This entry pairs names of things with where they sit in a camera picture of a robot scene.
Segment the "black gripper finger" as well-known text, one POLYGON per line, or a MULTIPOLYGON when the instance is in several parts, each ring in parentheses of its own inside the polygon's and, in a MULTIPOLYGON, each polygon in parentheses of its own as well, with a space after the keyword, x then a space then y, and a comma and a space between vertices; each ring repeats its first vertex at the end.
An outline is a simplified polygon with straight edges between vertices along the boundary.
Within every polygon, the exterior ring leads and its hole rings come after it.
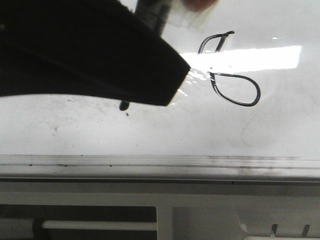
POLYGON ((1 96, 168 105, 190 66, 117 0, 3 0, 1 96))

